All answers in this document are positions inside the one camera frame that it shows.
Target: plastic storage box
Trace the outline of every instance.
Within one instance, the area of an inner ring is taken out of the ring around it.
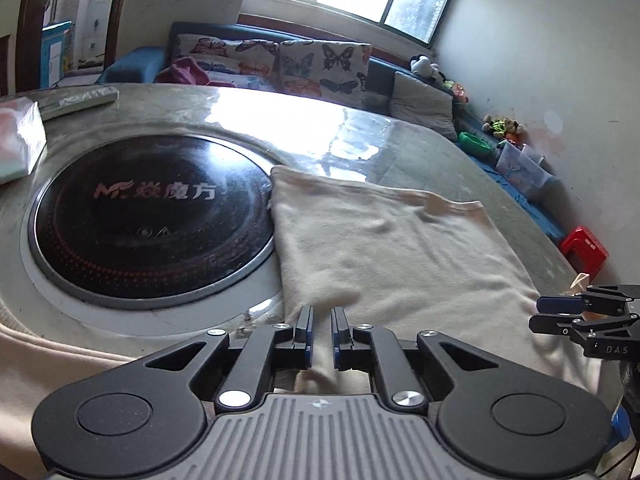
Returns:
[[[532,202],[542,198],[545,187],[558,181],[509,142],[504,145],[495,170]]]
[[[545,160],[544,155],[540,155],[536,150],[534,150],[528,144],[524,144],[522,147],[522,153],[527,155],[531,160],[533,160],[537,165],[542,164],[542,161]]]

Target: black cooktop surface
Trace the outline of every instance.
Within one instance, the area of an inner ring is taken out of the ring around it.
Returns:
[[[271,253],[271,181],[213,140],[144,136],[76,159],[31,213],[43,272],[116,308],[193,301],[243,279]]]

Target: gray pillow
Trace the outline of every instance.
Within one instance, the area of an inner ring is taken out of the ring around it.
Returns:
[[[364,109],[380,115],[389,115],[390,97],[376,92],[366,91],[364,97]]]
[[[426,126],[449,140],[457,140],[452,122],[452,100],[449,94],[396,72],[389,111],[396,119]]]

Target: remote control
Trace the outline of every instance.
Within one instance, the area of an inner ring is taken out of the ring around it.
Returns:
[[[105,86],[81,91],[53,102],[45,99],[38,103],[41,105],[40,116],[43,122],[49,121],[62,115],[85,110],[86,108],[113,103],[118,100],[118,95],[119,92],[117,88]]]

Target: gray ribbed panel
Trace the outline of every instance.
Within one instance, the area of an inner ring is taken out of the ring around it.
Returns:
[[[314,404],[324,400],[319,408]],[[269,395],[223,415],[198,449],[153,480],[484,480],[449,455],[417,415],[368,396]],[[585,474],[580,480],[593,480]]]

